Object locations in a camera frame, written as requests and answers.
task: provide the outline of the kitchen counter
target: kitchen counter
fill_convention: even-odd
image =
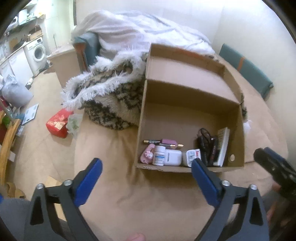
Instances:
[[[42,35],[39,35],[37,38],[29,41],[29,42],[24,42],[23,45],[21,47],[19,47],[17,50],[13,51],[10,55],[8,55],[6,58],[3,58],[0,60],[0,65],[3,64],[5,62],[5,60],[9,59],[12,55],[14,55],[17,51],[19,51],[21,48],[25,47],[27,44],[33,42],[34,40],[40,38],[40,37],[43,37],[43,34]]]

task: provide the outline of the beige bedsheet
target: beige bedsheet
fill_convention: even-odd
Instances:
[[[270,190],[272,178],[250,162],[253,152],[269,146],[287,157],[286,140],[261,96],[235,69],[229,69],[241,85],[251,120],[251,130],[245,137],[245,159],[249,163],[219,177],[239,186],[256,184],[264,194]],[[84,116],[76,142],[75,173],[94,157],[103,161],[103,173],[87,203],[80,207],[83,216],[100,241],[107,240],[107,236],[124,240],[134,232],[142,232],[153,241],[194,240],[213,207],[206,203],[190,173],[136,169],[136,136],[136,127],[115,131]]]

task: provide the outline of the blue gripper pad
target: blue gripper pad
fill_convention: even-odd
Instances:
[[[79,185],[75,188],[75,199],[74,204],[76,207],[86,203],[89,195],[91,194],[94,185],[99,179],[103,170],[102,161],[98,158],[94,158],[88,167],[77,174],[75,179],[81,174],[83,179]]]
[[[201,161],[198,163],[197,159],[192,162],[191,172],[192,176],[197,181],[198,186],[202,190],[207,203],[213,207],[217,207],[221,201],[220,191],[210,178],[213,178],[218,185],[220,185],[220,179],[213,172],[209,171]]]

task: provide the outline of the person's hand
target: person's hand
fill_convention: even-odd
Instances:
[[[273,184],[272,184],[272,190],[274,190],[275,192],[279,192],[280,189],[281,189],[281,186],[279,184],[277,184],[276,182],[273,182]],[[274,212],[276,210],[277,204],[278,204],[277,202],[274,202],[272,204],[272,206],[270,207],[270,209],[266,213],[267,221],[268,221],[269,225],[271,223],[271,218],[273,217]]]
[[[144,234],[141,233],[135,233],[131,236],[129,236],[126,241],[146,241],[146,238]]]

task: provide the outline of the white fringe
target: white fringe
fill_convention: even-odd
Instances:
[[[61,92],[63,108],[74,110],[81,108],[85,101],[93,100],[96,96],[104,96],[116,90],[120,84],[138,80],[146,69],[146,62],[142,60],[143,51],[141,50],[125,50],[119,52],[113,60],[97,56],[97,62],[90,66],[90,72],[85,72],[76,77],[71,78],[66,83],[66,87]],[[108,71],[117,68],[123,62],[130,61],[133,65],[133,70],[130,74],[122,73],[109,78],[104,83],[98,83],[92,87],[84,88],[75,97],[76,88],[85,83],[89,79],[96,80],[96,71]]]

